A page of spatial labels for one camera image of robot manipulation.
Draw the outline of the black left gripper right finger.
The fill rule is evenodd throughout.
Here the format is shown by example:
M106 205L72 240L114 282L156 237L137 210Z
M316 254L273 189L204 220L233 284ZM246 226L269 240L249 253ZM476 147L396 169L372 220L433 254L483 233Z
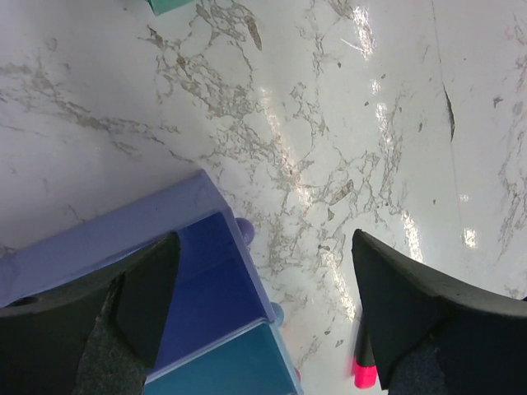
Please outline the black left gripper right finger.
M363 230L352 260L380 386L390 394L524 394L526 301L412 260Z

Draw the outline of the pink highlighter marker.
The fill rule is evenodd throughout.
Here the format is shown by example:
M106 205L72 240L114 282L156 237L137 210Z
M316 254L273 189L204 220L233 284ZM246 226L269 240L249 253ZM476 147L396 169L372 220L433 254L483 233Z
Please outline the pink highlighter marker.
M371 388L377 380L377 368L363 317L360 318L358 325L351 374L355 387L359 389Z

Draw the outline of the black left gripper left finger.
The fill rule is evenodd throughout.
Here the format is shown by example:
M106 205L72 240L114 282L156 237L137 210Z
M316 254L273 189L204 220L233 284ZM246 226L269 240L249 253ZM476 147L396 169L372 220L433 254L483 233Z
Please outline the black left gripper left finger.
M1 309L3 394L141 394L180 262L175 232Z

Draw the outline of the purple plastic bin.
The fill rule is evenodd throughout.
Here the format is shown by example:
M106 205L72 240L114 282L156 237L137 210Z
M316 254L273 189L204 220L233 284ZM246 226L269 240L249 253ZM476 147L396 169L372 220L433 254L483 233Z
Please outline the purple plastic bin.
M7 255L1 303L116 263L172 231L179 272L152 377L274 320L234 214L204 172Z

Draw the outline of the teal blue plastic bin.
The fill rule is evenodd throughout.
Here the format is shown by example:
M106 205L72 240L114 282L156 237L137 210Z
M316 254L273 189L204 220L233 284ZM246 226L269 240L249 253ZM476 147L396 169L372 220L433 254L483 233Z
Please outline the teal blue plastic bin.
M302 394L276 323L261 323L154 379L145 394Z

